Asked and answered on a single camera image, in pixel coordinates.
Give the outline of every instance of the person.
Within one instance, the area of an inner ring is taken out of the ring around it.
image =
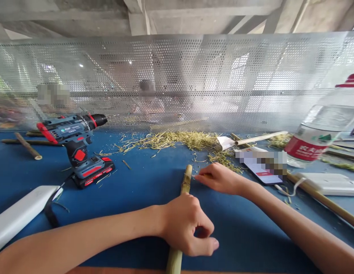
[[[354,249],[252,182],[218,163],[195,177],[213,190],[240,195],[263,210],[324,273],[354,273]],[[199,237],[195,229],[202,228]],[[182,194],[166,205],[74,223],[37,233],[0,252],[0,273],[63,274],[97,253],[138,237],[158,236],[189,256],[219,247],[198,199]]]
[[[143,114],[147,123],[154,124],[162,121],[164,103],[156,97],[153,81],[140,81],[138,101],[132,106],[131,113]]]

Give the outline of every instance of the blue work surface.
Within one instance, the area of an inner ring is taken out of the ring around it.
[[[94,151],[115,152],[121,134],[98,133],[89,146]],[[0,134],[0,139],[13,138],[13,134]],[[70,174],[61,171],[70,166],[64,147],[36,146],[43,156],[34,160],[20,145],[0,142],[0,213],[40,185],[60,185]],[[208,165],[192,161],[192,151],[186,146],[166,148],[156,154],[151,149],[133,149],[126,155],[109,156],[117,172],[98,185],[78,190],[73,184],[64,186],[58,202],[67,212],[53,205],[61,225],[90,218],[141,209],[153,204],[165,204],[180,192],[184,170],[193,165],[193,173]],[[206,152],[197,153],[197,159],[206,158]],[[125,160],[132,170],[122,162]],[[345,173],[354,179],[354,173],[329,168],[316,162],[306,171]],[[244,176],[254,178],[245,171]],[[267,189],[284,200],[274,187]],[[212,257],[184,256],[182,268],[205,271],[315,273],[319,270],[306,255],[258,207],[248,200],[215,192],[200,183],[191,183],[191,194],[198,197],[201,207],[215,225],[213,236],[220,248]],[[335,198],[335,201],[354,214],[354,198]],[[298,191],[292,198],[292,207],[354,248],[354,229],[331,211]],[[45,215],[39,214],[13,240],[50,229]],[[169,247],[156,237],[136,239],[110,248],[89,259],[84,266],[165,269]]]

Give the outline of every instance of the cordless drill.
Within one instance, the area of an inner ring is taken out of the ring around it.
[[[37,123],[37,128],[47,140],[63,144],[72,165],[72,180],[80,189],[107,176],[115,168],[108,157],[93,156],[88,159],[86,147],[92,143],[92,130],[107,123],[103,114],[60,116],[53,120]]]

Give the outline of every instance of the charging cable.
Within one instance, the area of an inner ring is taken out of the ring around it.
[[[288,194],[286,191],[284,191],[279,185],[275,185],[275,187],[278,189],[279,192],[281,192],[282,194],[285,194],[286,196],[289,197],[293,197],[296,195],[296,189],[298,188],[298,186],[304,182],[306,180],[306,178],[301,178],[300,180],[298,180],[298,182],[294,185],[294,192],[292,194]]]

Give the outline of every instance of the concrete ceiling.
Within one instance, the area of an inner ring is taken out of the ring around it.
[[[0,0],[0,41],[353,28],[354,0]]]

